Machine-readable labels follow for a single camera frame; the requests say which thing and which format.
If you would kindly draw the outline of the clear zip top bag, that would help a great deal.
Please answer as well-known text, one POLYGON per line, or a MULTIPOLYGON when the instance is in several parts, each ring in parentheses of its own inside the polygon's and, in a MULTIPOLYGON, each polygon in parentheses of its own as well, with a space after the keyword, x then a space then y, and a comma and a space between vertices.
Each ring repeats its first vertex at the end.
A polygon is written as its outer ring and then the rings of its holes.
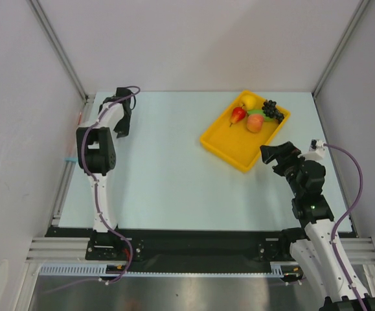
POLYGON ((66 162, 76 163, 78 161, 77 157, 66 157, 64 159, 66 162))

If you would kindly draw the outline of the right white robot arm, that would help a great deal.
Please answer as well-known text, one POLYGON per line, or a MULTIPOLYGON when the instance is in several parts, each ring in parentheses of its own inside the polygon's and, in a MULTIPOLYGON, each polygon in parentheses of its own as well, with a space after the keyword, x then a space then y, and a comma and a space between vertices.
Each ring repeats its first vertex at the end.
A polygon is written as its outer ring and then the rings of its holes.
POLYGON ((260 147, 262 161, 276 161, 273 171, 286 179, 299 228, 285 229, 280 255, 295 260, 314 289, 320 310, 375 310, 375 297, 358 278, 343 248, 335 220, 323 195, 326 169, 320 164, 328 144, 313 140, 307 153, 293 143, 260 147))

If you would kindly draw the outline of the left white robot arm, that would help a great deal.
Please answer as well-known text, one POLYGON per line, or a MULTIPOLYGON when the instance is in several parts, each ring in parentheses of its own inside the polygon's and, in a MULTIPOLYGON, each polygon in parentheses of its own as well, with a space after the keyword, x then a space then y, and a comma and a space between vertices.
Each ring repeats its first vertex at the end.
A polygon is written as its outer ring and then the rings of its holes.
POLYGON ((89 180, 94 209, 86 260, 130 259, 130 247, 118 236, 110 188, 117 164, 114 142, 129 134, 135 96, 131 87, 116 88, 114 95, 102 101, 95 120, 76 130, 78 164, 89 180))

